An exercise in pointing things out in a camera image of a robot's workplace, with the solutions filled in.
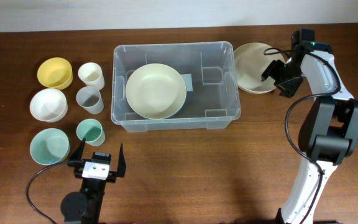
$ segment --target yellow bowl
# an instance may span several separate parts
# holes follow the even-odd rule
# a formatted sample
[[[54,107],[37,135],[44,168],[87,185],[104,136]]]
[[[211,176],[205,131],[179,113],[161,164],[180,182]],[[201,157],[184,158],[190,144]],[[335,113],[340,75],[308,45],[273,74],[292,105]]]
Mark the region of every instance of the yellow bowl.
[[[73,81],[73,69],[66,59],[51,58],[38,68],[37,77],[41,85],[62,90]]]

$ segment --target cup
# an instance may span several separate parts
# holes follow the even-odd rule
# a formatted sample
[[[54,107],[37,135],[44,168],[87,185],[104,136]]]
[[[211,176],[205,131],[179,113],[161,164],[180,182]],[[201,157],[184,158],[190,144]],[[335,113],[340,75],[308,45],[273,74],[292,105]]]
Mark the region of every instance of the cup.
[[[38,81],[47,88],[62,90],[73,81],[73,69],[64,58],[51,58],[46,60],[38,68]]]
[[[62,119],[67,109],[66,96],[62,91],[53,88],[39,91],[30,103],[31,115],[39,121],[49,123]]]
[[[80,89],[76,96],[77,103],[91,114],[102,112],[104,105],[100,91],[92,86]]]
[[[48,128],[39,132],[31,141],[30,155],[41,165],[64,161],[70,152],[67,135],[59,129]]]
[[[100,146],[106,139],[101,123],[95,119],[83,120],[77,126],[76,133],[80,140],[85,138],[85,142],[91,146]]]
[[[78,76],[87,86],[93,86],[98,90],[104,87],[102,68],[93,62],[83,64],[78,70]]]

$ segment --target cream plate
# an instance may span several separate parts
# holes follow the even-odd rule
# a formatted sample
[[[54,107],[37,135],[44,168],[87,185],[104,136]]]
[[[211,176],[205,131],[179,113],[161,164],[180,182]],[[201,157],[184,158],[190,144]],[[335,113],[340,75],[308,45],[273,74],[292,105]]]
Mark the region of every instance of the cream plate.
[[[129,106],[148,119],[174,115],[185,103],[186,93],[181,75],[175,69],[158,63],[138,68],[126,85]]]
[[[264,55],[264,50],[269,47],[271,46],[267,44],[249,43],[240,46],[234,51],[237,84],[241,90],[261,94],[276,88],[273,78],[268,77],[266,81],[262,82],[261,75],[273,60],[285,61],[281,54]]]

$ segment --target mint green bowl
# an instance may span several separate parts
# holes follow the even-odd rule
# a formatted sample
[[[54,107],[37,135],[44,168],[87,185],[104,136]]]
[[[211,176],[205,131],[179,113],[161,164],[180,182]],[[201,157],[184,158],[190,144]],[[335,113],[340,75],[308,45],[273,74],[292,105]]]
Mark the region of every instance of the mint green bowl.
[[[31,141],[32,159],[41,165],[64,161],[70,152],[67,135],[59,129],[48,128],[39,132]]]

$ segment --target white wall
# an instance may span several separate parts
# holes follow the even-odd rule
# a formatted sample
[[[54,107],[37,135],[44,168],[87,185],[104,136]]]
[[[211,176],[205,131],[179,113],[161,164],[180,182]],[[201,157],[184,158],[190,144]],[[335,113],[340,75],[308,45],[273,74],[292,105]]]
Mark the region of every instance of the white wall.
[[[0,32],[358,22],[358,0],[0,0]]]

